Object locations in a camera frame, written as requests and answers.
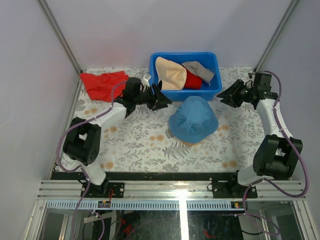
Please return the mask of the blue bucket hat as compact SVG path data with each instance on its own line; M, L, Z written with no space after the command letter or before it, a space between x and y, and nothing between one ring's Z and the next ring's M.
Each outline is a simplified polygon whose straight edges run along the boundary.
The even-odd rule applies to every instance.
M213 134L219 126L209 103L200 96L188 97L169 117L168 128L174 137L197 144Z

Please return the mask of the grey hat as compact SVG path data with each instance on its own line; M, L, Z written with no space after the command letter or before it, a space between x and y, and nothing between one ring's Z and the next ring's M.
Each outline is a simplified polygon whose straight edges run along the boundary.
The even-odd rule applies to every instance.
M200 77L207 84L209 84L215 76L215 74L211 70L205 68L198 61L186 61L183 62L181 65L195 76Z

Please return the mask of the blue plastic bin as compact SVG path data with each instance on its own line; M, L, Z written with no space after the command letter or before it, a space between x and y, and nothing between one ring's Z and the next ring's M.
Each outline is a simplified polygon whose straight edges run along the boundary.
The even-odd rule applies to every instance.
M210 80L191 73L183 63L199 63L213 74ZM172 101L182 102L190 96L211 101L222 90L218 60L212 52L157 52L150 56L149 83L156 84Z

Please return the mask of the wooden hat stand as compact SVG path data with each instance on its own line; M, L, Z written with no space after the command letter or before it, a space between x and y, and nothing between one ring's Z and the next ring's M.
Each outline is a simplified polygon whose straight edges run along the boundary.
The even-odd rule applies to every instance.
M196 142L196 143L190 143L190 142L186 142L186 141L182 141L182 140L181 140L181 143L184 144L184 145L186 145L186 146L196 146L196 145L201 144L202 142L203 142L203 140L202 140L202 141L199 141L199 142Z

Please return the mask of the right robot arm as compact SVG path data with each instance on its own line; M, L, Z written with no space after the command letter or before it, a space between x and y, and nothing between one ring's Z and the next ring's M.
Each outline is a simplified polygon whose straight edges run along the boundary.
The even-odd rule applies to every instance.
M282 194L291 198L302 198L309 189L309 180L301 193L285 191L275 183L276 180L289 179L300 163L304 176L308 176L302 159L303 143L288 130L280 110L281 92L273 92L271 80L276 76L271 71L249 73L251 86L241 79L217 95L221 103L232 108L239 108L249 103L260 117L265 137L253 157L252 166L237 172L237 180L228 184L228 192L233 197L240 197L246 186L253 187L260 182L268 182Z

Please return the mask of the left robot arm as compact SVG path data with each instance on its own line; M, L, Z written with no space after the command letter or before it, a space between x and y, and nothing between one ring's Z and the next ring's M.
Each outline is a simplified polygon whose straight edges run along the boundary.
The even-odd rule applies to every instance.
M106 172L97 159L102 130L127 118L138 105L146 105L152 111L168 107L172 101L162 93L162 88L162 81L145 84L139 78L130 77L113 87L111 105L106 111L88 120L75 117L71 121L63 136L62 151L69 159L79 163L77 168L81 169L87 181L84 187L86 192L92 189L98 197L113 196Z

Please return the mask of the beige bucket hat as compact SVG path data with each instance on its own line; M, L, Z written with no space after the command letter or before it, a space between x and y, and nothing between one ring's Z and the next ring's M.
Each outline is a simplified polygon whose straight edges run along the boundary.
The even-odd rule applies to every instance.
M159 56L155 60L155 69L163 91L179 91L184 88L187 70L182 65Z

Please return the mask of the red hat in bin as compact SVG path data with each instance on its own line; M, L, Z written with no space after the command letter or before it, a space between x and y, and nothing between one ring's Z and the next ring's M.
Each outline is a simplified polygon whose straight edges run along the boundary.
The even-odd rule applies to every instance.
M191 73L189 70L186 70L186 81L184 84L184 89L191 90L200 90L202 86L203 80Z

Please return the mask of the red cloth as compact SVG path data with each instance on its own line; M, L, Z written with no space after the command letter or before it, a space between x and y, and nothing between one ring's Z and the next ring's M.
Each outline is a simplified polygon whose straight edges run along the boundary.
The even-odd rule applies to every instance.
M89 98L93 101L111 102L113 88L122 82L126 82L129 76L124 71L103 73L94 75L81 73L79 75Z

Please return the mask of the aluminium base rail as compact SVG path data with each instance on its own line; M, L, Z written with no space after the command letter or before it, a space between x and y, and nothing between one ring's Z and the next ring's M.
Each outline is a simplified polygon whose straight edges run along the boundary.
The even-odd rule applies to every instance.
M302 192L303 185L296 180L280 180L275 184L285 192L297 195ZM247 187L240 188L238 195L222 196L227 191L223 190L222 182L212 181L110 181L107 186L113 190L107 190L105 196L94 196L93 193L86 194L87 198L107 200L109 191L113 193L112 201L115 200L241 200L243 192ZM78 200L85 191L80 181L77 180L42 180L37 199L41 200ZM249 201L289 201L290 198L277 190L266 181L262 181L250 187L246 194Z

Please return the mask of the left aluminium frame post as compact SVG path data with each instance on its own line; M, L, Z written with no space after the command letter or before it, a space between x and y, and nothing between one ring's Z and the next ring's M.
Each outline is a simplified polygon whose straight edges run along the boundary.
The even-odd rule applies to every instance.
M37 0L37 3L39 4L43 14L45 15L45 17L47 18L48 23L51 26L51 29L53 30L55 36L57 37L59 43L61 44L66 56L68 57L72 67L74 68L75 72L80 75L83 70L80 66L80 64L78 63L78 61L76 60L75 55L72 52L72 49L70 47L70 45L68 44L52 10L50 9L49 4L47 3L46 0Z

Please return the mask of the aluminium frame post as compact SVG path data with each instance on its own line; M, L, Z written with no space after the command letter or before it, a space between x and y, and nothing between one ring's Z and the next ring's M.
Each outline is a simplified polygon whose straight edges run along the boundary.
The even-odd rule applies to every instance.
M283 30L285 29L287 23L289 22L291 16L295 12L296 8L298 7L300 0L291 0L289 2L288 7L286 8L282 18L280 19L277 27L275 28L272 37L270 38L267 46L265 47L260 59L258 60L257 64L253 68L253 71L260 71L264 65L264 63L267 61L270 53L272 52L274 46L277 43L277 40L281 36Z
M74 68L75 72L80 75L83 70L80 66L80 64L78 63L78 61L76 60L75 55L72 52L72 49L70 47L70 45L68 44L52 10L50 9L49 4L47 3L46 0L37 0L37 3L39 4L43 14L45 15L45 17L47 18L48 23L51 26L51 29L53 30L55 36L57 37L59 43L61 44L66 56L68 57L72 67Z

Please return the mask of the right aluminium frame post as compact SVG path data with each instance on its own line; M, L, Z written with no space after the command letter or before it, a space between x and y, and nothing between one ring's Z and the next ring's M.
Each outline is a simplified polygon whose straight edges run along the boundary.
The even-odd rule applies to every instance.
M298 7L300 0L291 0L289 2L288 7L286 8L282 18L280 19L277 27L275 28L272 37L270 38L267 46L265 47L260 59L258 60L257 64L253 68L253 71L260 71L264 65L264 63L267 61L270 53L272 52L274 46L277 43L277 40L281 36L283 30L285 29L287 23L289 22L291 16L295 12L296 8Z

